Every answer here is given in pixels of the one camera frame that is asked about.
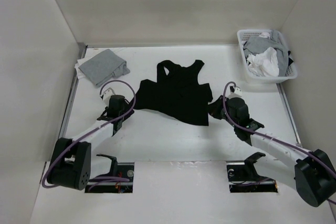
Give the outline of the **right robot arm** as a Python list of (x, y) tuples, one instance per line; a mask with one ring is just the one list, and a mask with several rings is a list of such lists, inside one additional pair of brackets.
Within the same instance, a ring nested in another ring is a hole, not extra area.
[(208, 105), (208, 113), (228, 122), (241, 141), (261, 150), (256, 160), (243, 168), (248, 179), (262, 176), (278, 180), (313, 207), (335, 194), (335, 168), (327, 153), (309, 151), (266, 134), (264, 125), (250, 117), (243, 99), (220, 96)]

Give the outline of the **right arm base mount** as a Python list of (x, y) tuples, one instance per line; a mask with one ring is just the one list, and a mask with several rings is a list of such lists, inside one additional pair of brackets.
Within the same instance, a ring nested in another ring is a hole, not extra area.
[(277, 193), (275, 180), (260, 176), (254, 165), (266, 154), (256, 152), (243, 161), (226, 163), (229, 191), (231, 193)]

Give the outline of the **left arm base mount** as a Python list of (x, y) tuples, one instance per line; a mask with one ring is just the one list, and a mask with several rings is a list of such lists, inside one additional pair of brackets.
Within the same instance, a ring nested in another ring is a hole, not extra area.
[(98, 154), (91, 162), (91, 175), (85, 187), (85, 193), (132, 193), (134, 173), (135, 163), (120, 163), (114, 156)]

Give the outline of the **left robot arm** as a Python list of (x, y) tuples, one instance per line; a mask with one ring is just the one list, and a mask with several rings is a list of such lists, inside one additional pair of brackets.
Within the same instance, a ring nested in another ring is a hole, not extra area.
[(122, 95), (112, 95), (91, 127), (73, 138), (59, 138), (42, 178), (42, 187), (83, 190), (90, 180), (110, 182), (116, 179), (116, 158), (106, 154), (92, 157), (92, 151), (121, 129), (123, 122), (134, 113), (134, 106), (135, 100), (129, 102)]

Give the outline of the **black tank top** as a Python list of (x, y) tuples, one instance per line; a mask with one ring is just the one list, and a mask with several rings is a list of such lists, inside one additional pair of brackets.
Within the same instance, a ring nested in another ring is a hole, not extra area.
[(209, 83), (199, 84), (204, 62), (182, 67), (170, 60), (157, 64), (157, 80), (142, 80), (135, 96), (136, 110), (158, 111), (181, 122), (208, 126), (208, 104), (213, 95)]

